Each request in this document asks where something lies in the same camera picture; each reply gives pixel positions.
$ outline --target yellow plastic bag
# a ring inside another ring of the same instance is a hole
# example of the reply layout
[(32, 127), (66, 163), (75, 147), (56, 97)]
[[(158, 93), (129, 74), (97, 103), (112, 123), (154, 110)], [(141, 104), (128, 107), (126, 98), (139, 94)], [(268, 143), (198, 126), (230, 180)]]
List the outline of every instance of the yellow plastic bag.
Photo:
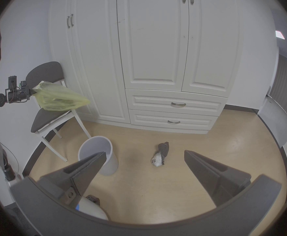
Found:
[(86, 97), (47, 81), (41, 81), (33, 90), (41, 108), (49, 111), (69, 111), (90, 104)]

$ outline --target wooden floor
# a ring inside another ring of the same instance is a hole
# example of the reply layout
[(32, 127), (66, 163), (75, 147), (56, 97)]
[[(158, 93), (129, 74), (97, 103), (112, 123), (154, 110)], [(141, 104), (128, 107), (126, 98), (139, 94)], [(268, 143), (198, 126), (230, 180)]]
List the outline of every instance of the wooden floor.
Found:
[[(131, 224), (182, 220), (215, 208), (207, 192), (184, 162), (184, 150), (192, 150), (251, 174), (254, 181), (265, 174), (282, 184), (281, 192), (263, 221), (251, 235), (259, 235), (282, 208), (287, 194), (283, 159), (271, 134), (254, 113), (223, 110), (207, 135), (178, 134), (122, 128), (84, 121), (91, 136), (102, 135), (113, 144), (119, 167), (108, 177), (100, 174), (85, 196), (100, 199), (110, 219)], [(73, 118), (60, 130), (63, 136), (51, 145), (68, 162), (45, 148), (30, 176), (40, 176), (78, 161), (78, 150), (87, 139)], [(150, 163), (159, 143), (169, 142), (165, 165)]]

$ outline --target chair leg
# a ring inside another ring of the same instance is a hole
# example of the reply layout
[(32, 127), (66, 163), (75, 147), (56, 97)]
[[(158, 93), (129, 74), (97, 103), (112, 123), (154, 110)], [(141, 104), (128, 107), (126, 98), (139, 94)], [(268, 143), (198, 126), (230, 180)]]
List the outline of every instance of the chair leg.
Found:
[(61, 139), (62, 136), (59, 134), (59, 132), (56, 130), (56, 128), (53, 128), (53, 131), (55, 132), (55, 134)]
[(75, 116), (76, 120), (78, 121), (80, 127), (81, 127), (81, 128), (83, 129), (83, 131), (86, 133), (86, 136), (88, 136), (89, 138), (91, 138), (89, 132), (86, 130), (86, 127), (84, 126), (83, 122), (81, 121), (80, 117), (78, 116), (76, 110), (73, 109), (71, 112), (74, 114), (74, 116)]
[(68, 161), (67, 158), (64, 158), (60, 153), (58, 153), (49, 143), (48, 141), (44, 138), (41, 137), (42, 142), (48, 147), (55, 155), (57, 155), (60, 159), (64, 160), (65, 162)]

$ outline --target drawer panel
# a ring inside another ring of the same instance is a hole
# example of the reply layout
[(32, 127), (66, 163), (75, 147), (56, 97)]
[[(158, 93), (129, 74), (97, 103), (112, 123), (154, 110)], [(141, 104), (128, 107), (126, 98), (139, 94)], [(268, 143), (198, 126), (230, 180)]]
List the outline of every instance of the drawer panel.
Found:
[(210, 130), (218, 118), (217, 116), (178, 114), (133, 109), (129, 110), (129, 116), (130, 123), (134, 125), (193, 130)]
[(227, 101), (208, 94), (141, 89), (126, 89), (126, 98), (129, 109), (207, 116), (219, 116)]

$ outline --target white wardrobe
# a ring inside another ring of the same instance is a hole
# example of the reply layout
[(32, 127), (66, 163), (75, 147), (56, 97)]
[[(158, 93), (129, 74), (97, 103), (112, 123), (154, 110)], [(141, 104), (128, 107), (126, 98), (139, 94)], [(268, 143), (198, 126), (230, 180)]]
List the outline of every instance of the white wardrobe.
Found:
[(242, 50), (238, 0), (51, 0), (53, 59), (84, 120), (206, 134)]

